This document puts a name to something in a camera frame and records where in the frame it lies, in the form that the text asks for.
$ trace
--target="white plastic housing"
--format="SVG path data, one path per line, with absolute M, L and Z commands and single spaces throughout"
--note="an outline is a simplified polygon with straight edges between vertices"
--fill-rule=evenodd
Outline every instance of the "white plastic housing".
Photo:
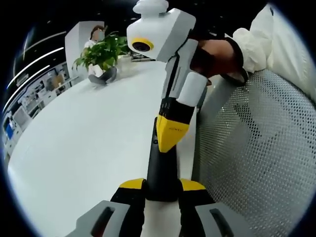
M 196 72 L 189 72 L 177 101 L 195 107 L 206 87 L 207 78 Z
M 142 14 L 141 19 L 127 27 L 128 47 L 149 58 L 167 62 L 187 39 L 195 22 L 194 16 L 176 8 L 162 14 Z M 135 38 L 145 38 L 154 47 L 148 52 L 140 52 L 132 46 Z

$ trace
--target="person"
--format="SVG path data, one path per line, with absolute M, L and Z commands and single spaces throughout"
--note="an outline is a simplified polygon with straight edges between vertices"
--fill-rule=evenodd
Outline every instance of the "person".
M 103 27 L 100 25 L 93 27 L 89 40 L 84 44 L 83 52 L 85 51 L 86 48 L 93 47 L 98 42 L 104 39 L 104 32 L 106 31 L 106 28 L 107 27 Z M 100 76 L 99 74 L 102 74 L 102 70 L 100 66 L 98 65 L 93 66 L 92 64 L 90 64 L 88 68 L 88 74 Z
M 212 55 L 208 65 L 194 62 L 192 69 L 210 78 L 229 75 L 244 82 L 248 73 L 268 69 L 300 88 L 316 102 L 316 68 L 298 33 L 272 5 L 266 5 L 250 30 L 237 29 L 223 40 L 199 41 Z

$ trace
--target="ceiling light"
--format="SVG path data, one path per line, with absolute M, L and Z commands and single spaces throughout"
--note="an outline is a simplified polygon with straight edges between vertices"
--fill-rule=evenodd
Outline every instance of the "ceiling light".
M 58 48 L 58 49 L 55 49 L 47 54 L 44 54 L 43 56 L 39 57 L 38 59 L 34 60 L 32 63 L 30 63 L 29 65 L 27 65 L 25 68 L 23 68 L 21 71 L 19 71 L 15 76 L 14 78 L 9 82 L 8 86 L 6 87 L 7 89 L 9 88 L 9 86 L 15 81 L 15 79 L 20 76 L 25 70 L 27 70 L 30 66 L 32 66 L 34 63 L 38 62 L 40 59 L 52 54 L 52 53 L 55 53 L 59 50 L 62 50 L 64 49 L 64 47 L 61 47 L 61 48 Z
M 26 79 L 25 82 L 22 83 L 22 85 L 20 85 L 17 90 L 10 96 L 10 98 L 8 99 L 8 101 L 6 102 L 6 104 L 3 107 L 2 112 L 5 110 L 5 108 L 7 107 L 7 105 L 11 102 L 11 100 L 13 99 L 13 97 L 16 95 L 16 93 L 18 93 L 22 87 L 29 82 L 30 80 L 32 80 L 36 75 L 40 74 L 42 71 L 44 71 L 45 69 L 49 68 L 50 65 L 47 65 L 46 67 L 42 68 L 41 70 L 39 70 L 37 73 L 34 73 L 32 76 L 30 76 L 29 78 Z

